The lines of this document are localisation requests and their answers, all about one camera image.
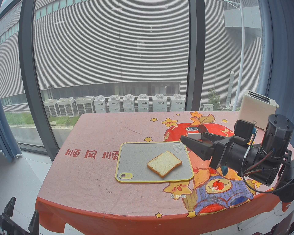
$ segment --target gray cutting board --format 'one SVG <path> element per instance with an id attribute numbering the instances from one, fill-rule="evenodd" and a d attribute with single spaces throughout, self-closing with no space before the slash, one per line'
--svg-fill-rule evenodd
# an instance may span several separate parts
<path id="1" fill-rule="evenodd" d="M 147 167 L 147 162 L 170 151 L 182 165 L 161 178 Z M 121 145 L 115 178 L 124 183 L 186 181 L 194 176 L 187 149 L 181 142 L 124 143 Z"/>

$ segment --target toast slice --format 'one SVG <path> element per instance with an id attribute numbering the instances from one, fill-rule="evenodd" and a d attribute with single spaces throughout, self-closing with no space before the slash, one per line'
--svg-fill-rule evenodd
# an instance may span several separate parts
<path id="1" fill-rule="evenodd" d="M 180 166 L 182 161 L 173 155 L 170 151 L 158 155 L 147 163 L 147 167 L 164 178 L 169 172 Z"/>

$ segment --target blue curtain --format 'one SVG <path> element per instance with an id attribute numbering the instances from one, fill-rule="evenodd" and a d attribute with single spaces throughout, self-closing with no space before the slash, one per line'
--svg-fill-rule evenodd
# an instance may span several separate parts
<path id="1" fill-rule="evenodd" d="M 21 150 L 12 134 L 9 127 L 8 121 L 6 119 L 2 103 L 0 102 L 0 149 L 8 159 L 12 160 L 17 154 L 21 154 Z"/>
<path id="2" fill-rule="evenodd" d="M 263 58 L 257 92 L 274 99 L 294 122 L 294 1 L 259 0 Z"/>

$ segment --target green lawn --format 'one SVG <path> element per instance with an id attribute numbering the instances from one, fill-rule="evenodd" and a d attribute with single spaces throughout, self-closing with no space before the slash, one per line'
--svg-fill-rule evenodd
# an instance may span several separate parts
<path id="1" fill-rule="evenodd" d="M 34 124 L 30 112 L 6 112 L 6 118 L 9 124 Z M 49 117 L 49 122 L 56 122 L 56 125 L 75 125 L 80 116 L 76 117 Z"/>

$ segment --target floor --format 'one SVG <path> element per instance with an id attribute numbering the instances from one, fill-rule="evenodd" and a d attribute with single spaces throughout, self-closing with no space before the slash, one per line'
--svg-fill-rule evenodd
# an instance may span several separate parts
<path id="1" fill-rule="evenodd" d="M 39 189 L 51 167 L 52 161 L 46 155 L 23 152 L 19 159 L 8 163 L 0 153 L 0 212 L 4 209 L 11 197 L 16 197 L 12 219 L 23 228 L 28 228 L 33 215 L 36 197 Z M 262 213 L 242 230 L 238 225 L 205 233 L 205 235 L 252 235 L 255 232 L 267 233 L 271 228 L 283 220 L 292 210 L 290 205 L 286 213 L 282 212 L 281 204 L 270 212 Z M 57 234 L 46 230 L 40 225 L 43 235 Z M 81 235 L 82 233 L 66 224 L 65 234 Z"/>

